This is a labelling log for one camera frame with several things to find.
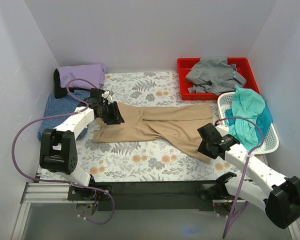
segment gray shirt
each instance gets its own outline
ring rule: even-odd
[[[194,83],[193,87],[188,88],[189,93],[213,93],[216,95],[234,91],[235,85],[243,88],[247,82],[237,72],[236,65],[228,65],[228,59],[224,56],[202,57],[192,67],[186,78]]]

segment clothing pile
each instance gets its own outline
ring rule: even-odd
[[[85,79],[93,83],[97,88],[104,85],[106,67],[103,64],[91,64],[80,66],[64,66],[56,69],[53,74],[54,95],[50,94],[46,102],[44,117],[73,113],[79,101],[72,98],[66,89],[67,83],[73,79]],[[89,97],[90,89],[93,88],[85,81],[73,81],[69,84],[69,90],[75,97],[84,100]],[[41,141],[42,132],[45,129],[54,129],[62,124],[68,116],[45,119],[42,121],[37,137]],[[78,136],[83,138],[88,131],[85,128]]]
[[[225,111],[225,117],[243,117],[261,129],[266,134],[273,122],[269,108],[261,95],[252,89],[235,86],[231,109]],[[229,134],[237,138],[247,150],[257,146],[262,138],[258,129],[251,123],[241,119],[229,119]]]
[[[235,64],[228,65],[226,57],[202,57],[186,78],[193,83],[189,93],[213,93],[219,95],[243,88],[247,80],[237,71]]]

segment floral tablecloth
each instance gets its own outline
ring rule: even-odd
[[[186,106],[209,104],[213,120],[219,118],[216,101],[183,101],[177,72],[112,73],[105,76],[105,90],[113,100],[132,106]],[[215,180],[229,171],[241,171],[220,157],[211,163],[199,161],[176,149],[164,139],[139,142],[95,143],[91,139],[95,122],[88,125],[84,138],[76,141],[78,165],[92,174],[96,182]],[[41,179],[62,179],[41,169]]]

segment red plastic tray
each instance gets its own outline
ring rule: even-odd
[[[219,95],[213,93],[191,93],[188,91],[188,88],[194,84],[186,79],[186,75],[199,60],[200,58],[179,58],[177,60],[182,100],[217,100]],[[253,89],[258,94],[260,93],[248,59],[245,57],[228,57],[228,64],[235,64],[237,71],[246,79],[245,89]]]

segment white plastic basket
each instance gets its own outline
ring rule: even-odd
[[[231,102],[234,96],[234,92],[227,92],[219,96],[218,98],[218,108],[220,117],[223,119],[226,117],[226,110],[231,109]],[[274,125],[271,123],[271,126],[266,133],[264,143],[261,147],[254,150],[254,154],[268,154],[277,150],[279,146],[279,139],[274,128]]]

